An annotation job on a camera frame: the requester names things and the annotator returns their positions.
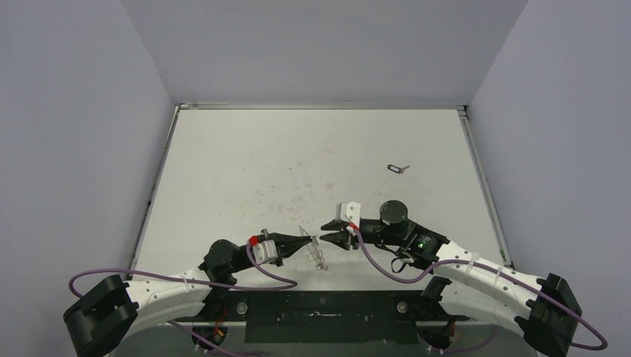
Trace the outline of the grey key holder with rings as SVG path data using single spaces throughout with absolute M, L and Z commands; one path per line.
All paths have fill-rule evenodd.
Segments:
M 318 237 L 309 234 L 307 230 L 301 225 L 299 225 L 298 228 L 301 235 L 308 236 L 310 238 L 310 243 L 307 244 L 307 248 L 309 251 L 309 254 L 307 255 L 307 260 L 315 264 L 315 269 L 317 271 L 327 271 L 328 265 L 325 263 L 322 250 L 320 250 L 318 247 Z

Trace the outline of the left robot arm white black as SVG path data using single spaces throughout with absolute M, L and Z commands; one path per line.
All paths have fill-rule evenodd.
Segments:
M 261 270 L 264 264 L 282 266 L 284 259 L 307 245 L 314 236 L 291 236 L 261 231 L 236 245 L 219 239 L 203 261 L 175 275 L 107 269 L 109 276 L 86 293 L 78 292 L 72 277 L 69 288 L 77 301 L 63 314 L 78 356 L 106 356 L 125 338 L 164 322 L 199 316 L 215 319 L 222 310 L 226 292 L 239 289 L 234 274 L 246 269 Z

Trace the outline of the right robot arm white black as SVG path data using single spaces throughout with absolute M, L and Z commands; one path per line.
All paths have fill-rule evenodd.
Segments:
M 567 356 L 583 311 L 568 282 L 505 268 L 461 247 L 408 217 L 400 201 L 383 203 L 379 218 L 361 216 L 361 205 L 343 202 L 336 216 L 322 225 L 321 239 L 344 250 L 368 245 L 392 252 L 431 276 L 438 290 L 420 299 L 425 316 L 447 313 L 495 324 L 522 336 L 544 356 Z

